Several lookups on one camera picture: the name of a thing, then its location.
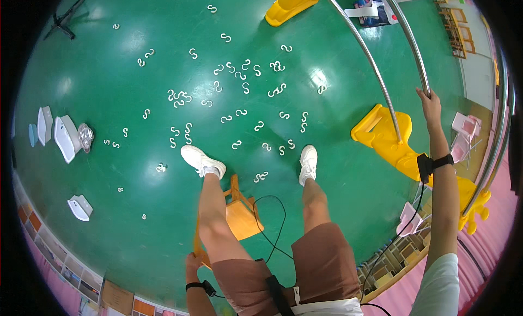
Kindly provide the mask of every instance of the white shirt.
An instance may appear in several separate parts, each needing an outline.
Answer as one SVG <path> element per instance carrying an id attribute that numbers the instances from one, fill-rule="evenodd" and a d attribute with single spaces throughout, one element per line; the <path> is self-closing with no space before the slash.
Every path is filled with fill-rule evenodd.
<path id="1" fill-rule="evenodd" d="M 436 259 L 423 275 L 410 315 L 456 315 L 458 298 L 458 257 L 450 253 Z M 307 303 L 291 309 L 296 316 L 363 316 L 357 298 Z"/>

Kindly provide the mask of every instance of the hand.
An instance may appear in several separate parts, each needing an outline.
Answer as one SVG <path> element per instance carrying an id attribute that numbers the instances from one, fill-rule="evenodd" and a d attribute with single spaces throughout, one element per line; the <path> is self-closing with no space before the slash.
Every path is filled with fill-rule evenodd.
<path id="1" fill-rule="evenodd" d="M 428 98 L 423 90 L 416 88 L 416 93 L 422 100 L 423 114 L 427 120 L 427 129 L 430 131 L 441 128 L 441 103 L 434 90 L 430 90 Z"/>
<path id="2" fill-rule="evenodd" d="M 203 255 L 196 256 L 193 252 L 187 255 L 187 259 L 185 260 L 186 265 L 186 273 L 196 273 L 198 271 L 198 268 L 202 266 Z"/>

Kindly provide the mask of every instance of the stainless steel bar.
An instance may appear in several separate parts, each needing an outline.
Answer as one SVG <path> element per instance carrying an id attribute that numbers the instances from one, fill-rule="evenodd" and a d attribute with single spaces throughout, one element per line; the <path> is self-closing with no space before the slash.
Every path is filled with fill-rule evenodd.
<path id="1" fill-rule="evenodd" d="M 343 12 L 342 7 L 338 4 L 336 0 L 328 0 L 338 11 L 338 13 L 343 17 L 345 20 L 345 23 L 349 26 L 350 31 L 352 34 L 356 37 L 356 40 L 358 41 L 359 45 L 363 49 L 363 52 L 365 53 L 365 56 L 367 56 L 367 59 L 369 60 L 370 65 L 372 66 L 372 69 L 374 70 L 374 73 L 376 74 L 376 77 L 378 78 L 378 82 L 381 86 L 381 91 L 383 92 L 383 96 L 385 96 L 385 101 L 387 102 L 387 106 L 389 107 L 389 111 L 391 113 L 392 122 L 394 123 L 394 130 L 396 131 L 396 138 L 397 142 L 399 144 L 402 144 L 402 138 L 400 134 L 400 126 L 397 124 L 396 119 L 396 112 L 394 111 L 394 107 L 392 107 L 391 98 L 389 97 L 389 92 L 387 91 L 387 88 L 385 87 L 385 83 L 383 82 L 383 78 L 381 77 L 381 73 L 378 70 L 378 66 L 376 65 L 376 62 L 374 62 L 374 58 L 372 57 L 369 48 L 367 48 L 367 45 L 365 45 L 365 42 L 363 41 L 363 38 L 359 34 L 358 30 L 352 23 L 352 21 L 349 19 L 349 17 Z"/>
<path id="2" fill-rule="evenodd" d="M 510 87 L 510 99 L 508 100 L 508 121 L 507 121 L 507 127 L 505 128 L 505 135 L 503 136 L 503 142 L 501 144 L 500 154 L 497 156 L 496 164 L 494 164 L 494 169 L 492 169 L 492 173 L 490 177 L 488 178 L 487 184 L 485 184 L 485 187 L 483 188 L 483 192 L 486 193 L 488 189 L 490 189 L 490 185 L 492 185 L 492 182 L 494 180 L 494 177 L 496 177 L 497 171 L 500 169 L 501 162 L 503 161 L 503 156 L 505 156 L 505 152 L 507 151 L 508 147 L 508 136 L 510 133 L 510 126 L 512 125 L 511 116 L 514 113 L 514 107 L 516 105 L 516 91 L 514 90 L 514 86 Z"/>
<path id="3" fill-rule="evenodd" d="M 430 98 L 430 87 L 428 85 L 427 72 L 425 72 L 425 65 L 423 65 L 422 55 L 419 52 L 418 44 L 416 43 L 416 39 L 414 38 L 414 34 L 412 33 L 411 26 L 409 25 L 407 18 L 403 14 L 401 7 L 398 5 L 396 0 L 387 0 L 387 2 L 389 2 L 389 6 L 391 7 L 392 12 L 394 12 L 394 14 L 396 15 L 396 18 L 400 23 L 403 32 L 405 32 L 405 37 L 407 37 L 407 41 L 409 42 L 412 54 L 414 55 L 414 59 L 416 61 L 416 66 L 418 67 L 419 79 L 422 82 L 423 92 L 427 97 Z"/>
<path id="4" fill-rule="evenodd" d="M 503 55 L 501 49 L 497 49 L 498 56 L 500 57 L 500 98 L 498 103 L 498 110 L 497 110 L 497 124 L 496 124 L 496 131 L 494 132 L 494 140 L 492 141 L 491 150 L 488 153 L 487 161 L 485 163 L 485 168 L 483 169 L 483 174 L 481 174 L 480 180 L 478 182 L 478 185 L 476 187 L 476 190 L 474 191 L 474 194 L 470 198 L 469 203 L 467 204 L 467 207 L 463 210 L 463 213 L 461 213 L 461 216 L 467 215 L 469 210 L 472 208 L 472 205 L 480 195 L 482 188 L 485 186 L 485 183 L 487 182 L 487 178 L 492 171 L 492 168 L 494 166 L 494 161 L 496 159 L 497 153 L 500 151 L 500 144 L 501 144 L 501 132 L 503 131 L 503 128 L 505 128 L 505 121 L 506 121 L 506 111 L 507 111 L 507 98 L 508 98 L 508 74 L 507 74 L 507 64 L 505 61 L 505 56 Z"/>

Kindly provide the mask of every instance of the white plastic container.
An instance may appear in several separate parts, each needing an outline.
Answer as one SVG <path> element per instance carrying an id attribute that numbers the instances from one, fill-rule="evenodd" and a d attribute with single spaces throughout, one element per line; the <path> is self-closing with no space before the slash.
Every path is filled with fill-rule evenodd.
<path id="1" fill-rule="evenodd" d="M 41 107 L 38 110 L 38 141 L 45 146 L 45 144 L 51 140 L 51 130 L 53 126 L 53 116 L 51 115 L 51 109 L 49 106 Z"/>
<path id="2" fill-rule="evenodd" d="M 72 196 L 71 199 L 67 201 L 67 204 L 77 219 L 84 222 L 89 220 L 93 208 L 89 205 L 84 195 Z"/>
<path id="3" fill-rule="evenodd" d="M 82 148 L 78 131 L 69 115 L 56 117 L 54 120 L 54 141 L 62 151 L 65 162 L 68 164 Z"/>

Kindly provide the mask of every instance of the brown shorts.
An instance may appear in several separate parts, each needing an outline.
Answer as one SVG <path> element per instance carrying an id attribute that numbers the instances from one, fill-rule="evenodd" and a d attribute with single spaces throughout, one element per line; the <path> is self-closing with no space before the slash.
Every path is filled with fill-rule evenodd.
<path id="1" fill-rule="evenodd" d="M 352 248 L 339 226 L 319 225 L 292 244 L 300 304 L 356 297 L 358 275 Z M 274 316 L 278 309 L 265 282 L 272 274 L 262 260 L 223 260 L 212 271 L 228 302 L 239 316 Z M 295 306 L 292 288 L 284 288 Z"/>

